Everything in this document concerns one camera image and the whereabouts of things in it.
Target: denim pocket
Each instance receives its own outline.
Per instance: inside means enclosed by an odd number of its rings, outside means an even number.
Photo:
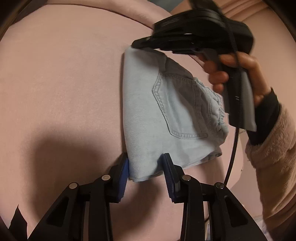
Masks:
[[[208,136],[197,83],[175,74],[159,74],[152,89],[171,135],[183,139]]]

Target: silver screw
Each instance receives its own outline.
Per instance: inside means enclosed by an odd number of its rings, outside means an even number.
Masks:
[[[70,183],[69,188],[70,189],[75,189],[77,187],[77,183]]]
[[[183,179],[184,181],[189,181],[189,180],[191,179],[191,176],[189,176],[189,175],[183,175],[183,176],[182,176],[182,179]]]
[[[223,189],[225,186],[223,183],[216,183],[216,187],[219,189]]]
[[[111,177],[109,175],[102,176],[103,181],[108,181]]]

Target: denim fabric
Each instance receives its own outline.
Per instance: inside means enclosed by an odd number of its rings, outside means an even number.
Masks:
[[[228,127],[221,98],[164,53],[129,47],[123,68],[123,128],[130,178],[161,174],[170,153],[183,168],[221,155]]]

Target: black cuff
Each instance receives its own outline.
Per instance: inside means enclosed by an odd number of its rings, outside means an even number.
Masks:
[[[264,97],[259,106],[255,108],[255,122],[257,131],[247,131],[252,145],[262,144],[273,129],[280,112],[281,106],[274,90]]]

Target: device handle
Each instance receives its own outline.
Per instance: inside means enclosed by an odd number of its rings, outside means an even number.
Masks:
[[[229,124],[248,131],[256,131],[254,98],[248,71],[243,69],[242,73],[242,121],[239,125],[239,69],[222,64],[217,51],[214,49],[203,49],[202,53],[207,60],[214,61],[217,64],[218,70],[225,71],[229,75],[229,80],[224,84],[222,93],[224,109],[229,114]]]

